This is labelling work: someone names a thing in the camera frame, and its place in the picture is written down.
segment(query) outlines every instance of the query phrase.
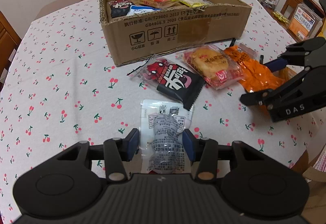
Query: chair backrest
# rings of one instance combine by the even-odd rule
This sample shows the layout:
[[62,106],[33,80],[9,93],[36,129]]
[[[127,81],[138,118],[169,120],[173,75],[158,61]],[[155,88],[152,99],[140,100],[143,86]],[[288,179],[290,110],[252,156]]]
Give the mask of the chair backrest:
[[293,11],[291,12],[290,16],[289,16],[289,20],[291,20],[293,14],[294,14],[294,11],[295,11],[295,8],[297,7],[297,5],[299,3],[302,3],[304,0],[286,0],[282,10],[281,10],[281,14],[284,15],[285,14],[285,11],[287,10],[288,7],[291,7],[293,8]]
[[17,49],[20,42],[20,37],[11,27],[2,12],[0,12],[0,76],[4,69],[9,69],[9,57],[12,51]]

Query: white tablecloth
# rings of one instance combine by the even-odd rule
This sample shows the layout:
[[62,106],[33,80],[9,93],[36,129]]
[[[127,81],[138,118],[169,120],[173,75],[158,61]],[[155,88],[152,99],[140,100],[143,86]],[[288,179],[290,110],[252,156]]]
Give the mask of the white tablecloth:
[[[252,6],[252,13],[241,40],[259,50],[265,61],[294,43],[256,0],[243,1]],[[167,57],[175,60],[174,55]],[[20,215],[12,187],[24,172],[77,141],[102,144],[125,137],[140,126],[142,99],[166,99],[126,76],[141,64],[115,67],[99,24],[98,0],[85,0],[32,22],[0,95],[4,223]],[[243,92],[238,83],[219,91],[203,88],[190,130],[220,144],[242,140],[291,167],[322,126],[325,110],[272,123],[257,107],[239,102]],[[95,161],[92,170],[104,177],[104,166]],[[222,162],[218,169],[219,176],[229,170]]]

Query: qr code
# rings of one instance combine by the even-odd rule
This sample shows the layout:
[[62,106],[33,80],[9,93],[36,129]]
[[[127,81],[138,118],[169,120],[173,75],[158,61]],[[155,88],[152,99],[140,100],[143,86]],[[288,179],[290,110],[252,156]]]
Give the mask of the qr code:
[[179,114],[179,107],[171,107],[170,108],[170,115],[178,115]]

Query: orange label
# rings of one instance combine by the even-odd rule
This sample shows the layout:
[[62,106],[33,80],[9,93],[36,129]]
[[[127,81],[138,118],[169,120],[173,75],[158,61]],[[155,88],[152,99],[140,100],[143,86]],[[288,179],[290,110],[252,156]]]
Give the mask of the orange label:
[[308,35],[308,30],[296,19],[293,19],[289,25],[289,29],[300,39],[304,40]]

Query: red and black snack wrapper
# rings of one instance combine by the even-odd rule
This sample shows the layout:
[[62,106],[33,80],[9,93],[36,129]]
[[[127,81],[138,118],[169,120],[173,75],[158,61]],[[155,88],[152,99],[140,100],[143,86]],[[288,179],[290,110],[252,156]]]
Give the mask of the red and black snack wrapper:
[[188,111],[205,84],[197,73],[156,55],[128,75],[130,78],[141,78],[145,85],[182,102]]
[[111,17],[120,17],[125,16],[130,10],[130,6],[133,5],[133,3],[130,0],[115,0],[109,2],[111,5]]

